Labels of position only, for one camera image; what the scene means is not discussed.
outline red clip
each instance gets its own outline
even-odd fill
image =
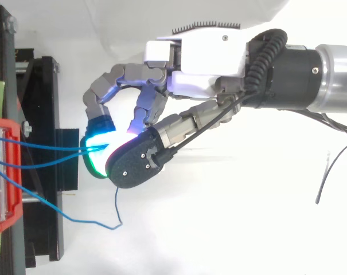
[[[20,141],[20,126],[8,119],[0,119],[0,128],[5,132],[5,138]],[[20,145],[5,142],[5,161],[7,163],[21,165]],[[6,168],[6,176],[21,185],[21,170]],[[5,182],[6,189],[6,219],[0,221],[0,232],[13,225],[23,214],[22,191],[12,184]]]

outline metal rod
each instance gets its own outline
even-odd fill
[[[15,72],[17,74],[25,73],[26,68],[28,67],[28,62],[16,62],[15,63]]]
[[[28,193],[23,192],[22,193],[22,202],[23,203],[34,203],[34,202],[40,202],[40,200],[37,198],[33,198]]]

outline green light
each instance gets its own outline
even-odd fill
[[[90,152],[88,154],[94,170],[102,176],[107,176],[106,168],[105,168],[107,159],[117,148],[129,142],[131,139],[135,137],[136,137],[136,134],[134,133],[112,131],[107,133],[101,133],[99,135],[96,135],[87,139],[86,141],[87,147],[109,144],[103,150],[100,150],[97,152]]]

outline white wall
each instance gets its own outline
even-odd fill
[[[17,47],[34,47],[61,64],[61,126],[83,132],[84,91],[129,51],[119,48],[117,56],[105,51],[106,40],[102,47],[98,23],[93,28],[82,1],[1,2],[18,18]],[[136,20],[136,30],[141,29],[137,43],[151,38],[155,25],[130,17],[131,2],[110,2],[116,4],[112,17],[121,13]],[[258,1],[261,5],[250,14],[242,2],[220,7],[223,16],[264,21],[271,17],[261,18],[261,10],[275,9],[271,1]],[[100,9],[99,3],[87,2]],[[293,0],[272,22],[249,30],[249,36],[269,28],[284,29],[289,44],[347,45],[347,0]],[[138,56],[129,60],[139,61]],[[118,128],[127,128],[136,97],[136,91],[125,91],[110,102]],[[193,104],[171,100],[163,116]],[[332,117],[347,123],[347,115]],[[62,260],[48,263],[47,257],[38,257],[37,268],[27,274],[347,274],[347,151],[330,173],[321,204],[314,204],[327,152],[335,156],[345,144],[346,135],[302,116],[244,109],[229,124],[200,136],[152,180],[121,190],[120,229],[64,221]],[[90,176],[80,159],[79,191],[63,197],[64,211],[115,225],[114,192],[109,180]]]

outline silver cylinder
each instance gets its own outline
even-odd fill
[[[322,80],[311,112],[347,113],[347,46],[316,47],[323,63]]]

